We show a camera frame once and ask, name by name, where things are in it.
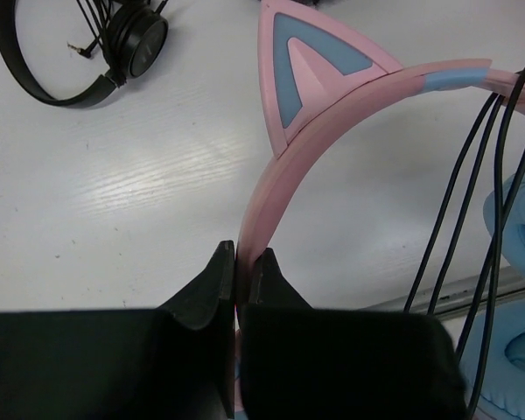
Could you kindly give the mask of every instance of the white table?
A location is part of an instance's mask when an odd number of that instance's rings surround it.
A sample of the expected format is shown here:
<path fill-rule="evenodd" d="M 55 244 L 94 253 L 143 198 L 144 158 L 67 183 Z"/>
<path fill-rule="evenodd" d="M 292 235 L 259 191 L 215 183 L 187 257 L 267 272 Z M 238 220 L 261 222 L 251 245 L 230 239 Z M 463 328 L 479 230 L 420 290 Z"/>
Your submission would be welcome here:
<path fill-rule="evenodd" d="M 258 7 L 172 1 L 158 62 L 96 109 L 34 101 L 0 57 L 0 310 L 159 305 L 203 269 L 219 241 L 237 238 L 270 159 Z M 482 57 L 516 71 L 525 63 L 525 0 L 346 0 L 322 10 L 408 66 Z M 75 1 L 19 0 L 17 16 L 25 56 L 50 93 L 75 94 L 106 69 L 101 57 L 67 49 L 67 41 L 90 38 Z M 354 308 L 408 291 L 486 97 L 467 89 L 407 100 L 350 131 L 317 163 L 271 243 L 310 303 Z M 525 118 L 511 132 L 507 175 Z M 480 270 L 492 155 L 450 280 Z M 456 202 L 453 219 L 458 209 Z M 430 283 L 436 273 L 428 271 Z"/>

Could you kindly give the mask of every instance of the headband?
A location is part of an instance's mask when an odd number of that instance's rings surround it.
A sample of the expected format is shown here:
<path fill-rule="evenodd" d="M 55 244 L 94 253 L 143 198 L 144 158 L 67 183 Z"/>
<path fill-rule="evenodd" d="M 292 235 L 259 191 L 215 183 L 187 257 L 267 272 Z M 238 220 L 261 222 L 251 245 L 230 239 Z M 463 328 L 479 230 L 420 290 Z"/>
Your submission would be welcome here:
<path fill-rule="evenodd" d="M 517 75 L 490 59 L 403 67 L 357 31 L 288 0 L 262 0 L 258 33 L 262 108 L 274 156 L 241 224 L 237 302 L 299 184 L 352 127 L 404 98 L 470 86 L 509 97 Z M 525 87 L 516 109 L 525 115 Z"/>

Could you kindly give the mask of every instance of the cat ear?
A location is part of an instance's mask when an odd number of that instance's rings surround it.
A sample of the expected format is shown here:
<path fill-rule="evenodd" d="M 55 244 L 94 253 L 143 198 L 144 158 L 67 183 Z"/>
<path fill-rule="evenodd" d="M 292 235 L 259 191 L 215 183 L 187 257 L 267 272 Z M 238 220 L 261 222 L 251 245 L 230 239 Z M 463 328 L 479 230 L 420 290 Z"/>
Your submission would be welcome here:
<path fill-rule="evenodd" d="M 262 107 L 277 158 L 343 96 L 403 69 L 357 31 L 291 0 L 262 0 L 258 38 Z"/>

